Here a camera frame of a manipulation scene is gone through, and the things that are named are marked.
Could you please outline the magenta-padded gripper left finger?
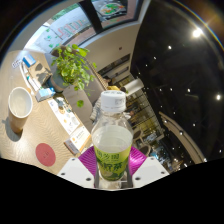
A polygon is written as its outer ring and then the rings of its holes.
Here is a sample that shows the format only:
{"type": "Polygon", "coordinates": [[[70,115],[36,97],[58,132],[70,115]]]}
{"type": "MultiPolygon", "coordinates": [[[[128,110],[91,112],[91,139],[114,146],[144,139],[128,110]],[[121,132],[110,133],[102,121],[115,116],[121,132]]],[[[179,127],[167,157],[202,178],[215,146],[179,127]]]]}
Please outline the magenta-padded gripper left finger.
{"type": "Polygon", "coordinates": [[[95,188],[98,185],[98,168],[94,147],[78,158],[70,158],[58,176],[84,188],[95,188]]]}

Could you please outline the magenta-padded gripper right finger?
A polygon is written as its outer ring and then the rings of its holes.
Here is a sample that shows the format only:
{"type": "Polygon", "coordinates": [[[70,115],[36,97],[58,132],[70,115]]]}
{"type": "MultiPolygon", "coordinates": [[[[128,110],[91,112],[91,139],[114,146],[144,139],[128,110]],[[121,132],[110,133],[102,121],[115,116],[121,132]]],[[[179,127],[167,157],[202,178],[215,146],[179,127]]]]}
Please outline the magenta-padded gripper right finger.
{"type": "Polygon", "coordinates": [[[128,161],[128,185],[140,188],[168,176],[169,173],[155,157],[148,157],[132,147],[128,161]]]}

